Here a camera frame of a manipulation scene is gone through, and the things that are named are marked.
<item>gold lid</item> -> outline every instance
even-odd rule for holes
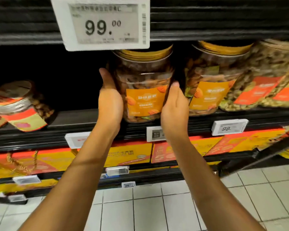
[[[245,54],[250,50],[250,47],[253,45],[253,43],[250,44],[248,42],[248,45],[246,42],[242,42],[243,46],[238,46],[237,42],[230,44],[225,44],[223,46],[221,45],[216,45],[213,43],[205,42],[205,41],[198,41],[199,45],[207,52],[213,53],[213,54],[219,54],[219,55],[240,55],[240,54]]]
[[[150,47],[147,50],[116,50],[115,53],[119,55],[120,57],[123,57],[125,59],[131,60],[131,61],[156,61],[162,58],[165,58],[169,56],[172,52],[173,44],[169,46],[167,45],[167,48],[156,50],[161,47]]]

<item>left hand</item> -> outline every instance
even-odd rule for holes
[[[117,91],[111,74],[105,69],[100,68],[103,79],[103,87],[99,96],[99,117],[97,124],[111,131],[115,137],[120,130],[120,122],[123,116],[123,100]]]

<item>tiled floor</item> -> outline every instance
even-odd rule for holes
[[[289,231],[289,165],[240,171],[222,179],[268,231]],[[16,231],[42,201],[0,205],[0,231]],[[85,231],[200,231],[206,226],[185,181],[96,192]]]

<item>gold rope handle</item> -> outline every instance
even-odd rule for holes
[[[39,151],[35,151],[34,153],[34,159],[33,159],[33,168],[32,169],[28,169],[27,166],[24,166],[22,163],[20,163],[18,160],[15,160],[12,158],[12,153],[8,153],[7,157],[6,157],[6,160],[9,162],[9,163],[12,163],[16,166],[15,169],[13,169],[13,171],[16,171],[16,170],[19,170],[19,171],[25,171],[25,172],[32,172],[34,170],[36,170],[37,168],[37,159],[38,159],[38,152]]]

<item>right hand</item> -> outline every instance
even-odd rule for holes
[[[181,91],[179,82],[175,81],[169,89],[168,99],[161,113],[163,132],[169,142],[188,139],[188,116],[188,100]]]

